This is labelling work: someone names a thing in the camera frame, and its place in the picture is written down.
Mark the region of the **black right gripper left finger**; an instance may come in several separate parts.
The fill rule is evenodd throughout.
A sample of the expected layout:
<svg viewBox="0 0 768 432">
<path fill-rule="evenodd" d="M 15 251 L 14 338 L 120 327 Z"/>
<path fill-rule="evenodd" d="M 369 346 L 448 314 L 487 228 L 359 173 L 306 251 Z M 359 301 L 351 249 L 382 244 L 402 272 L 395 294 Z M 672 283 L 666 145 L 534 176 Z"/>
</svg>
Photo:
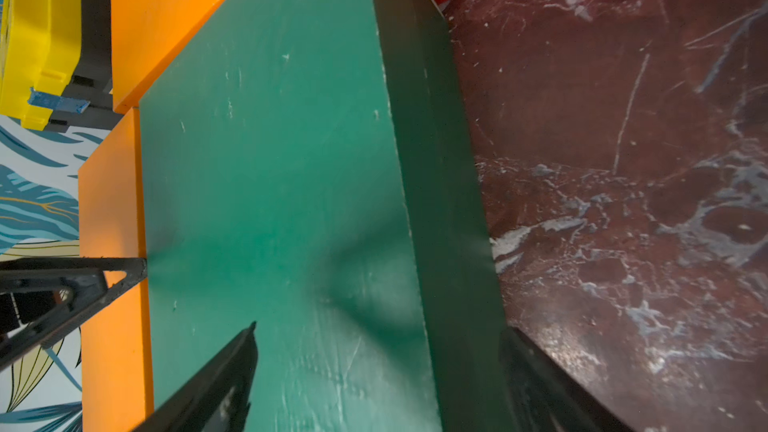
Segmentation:
<svg viewBox="0 0 768 432">
<path fill-rule="evenodd" d="M 140 432 L 242 431 L 258 363 L 251 323 L 135 429 Z"/>
</svg>

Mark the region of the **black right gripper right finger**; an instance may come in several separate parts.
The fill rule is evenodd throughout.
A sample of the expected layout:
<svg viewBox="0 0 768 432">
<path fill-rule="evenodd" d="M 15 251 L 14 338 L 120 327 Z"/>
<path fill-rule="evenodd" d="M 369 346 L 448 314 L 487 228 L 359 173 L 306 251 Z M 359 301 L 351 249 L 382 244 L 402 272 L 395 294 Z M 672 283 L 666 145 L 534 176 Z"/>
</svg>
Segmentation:
<svg viewBox="0 0 768 432">
<path fill-rule="evenodd" d="M 508 327 L 500 338 L 507 402 L 520 431 L 629 431 L 528 336 Z"/>
</svg>

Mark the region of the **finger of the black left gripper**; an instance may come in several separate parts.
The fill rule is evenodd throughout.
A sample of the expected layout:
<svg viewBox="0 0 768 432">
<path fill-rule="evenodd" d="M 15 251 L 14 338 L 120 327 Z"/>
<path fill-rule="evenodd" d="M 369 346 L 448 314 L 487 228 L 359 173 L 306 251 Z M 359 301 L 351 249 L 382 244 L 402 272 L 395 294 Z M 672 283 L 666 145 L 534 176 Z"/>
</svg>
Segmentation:
<svg viewBox="0 0 768 432">
<path fill-rule="evenodd" d="M 40 346 L 49 348 L 147 278 L 147 261 L 131 258 L 27 257 L 1 263 L 1 293 L 45 294 L 53 306 L 20 323 L 1 343 L 6 369 Z"/>
</svg>

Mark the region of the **green shoebox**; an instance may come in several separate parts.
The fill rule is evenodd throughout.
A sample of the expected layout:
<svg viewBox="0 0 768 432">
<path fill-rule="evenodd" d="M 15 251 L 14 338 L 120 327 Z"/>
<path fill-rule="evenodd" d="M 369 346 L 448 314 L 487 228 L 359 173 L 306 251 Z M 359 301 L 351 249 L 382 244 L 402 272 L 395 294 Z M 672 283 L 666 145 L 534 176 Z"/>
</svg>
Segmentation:
<svg viewBox="0 0 768 432">
<path fill-rule="evenodd" d="M 141 99 L 154 393 L 255 326 L 250 431 L 512 431 L 432 0 L 225 0 Z"/>
</svg>

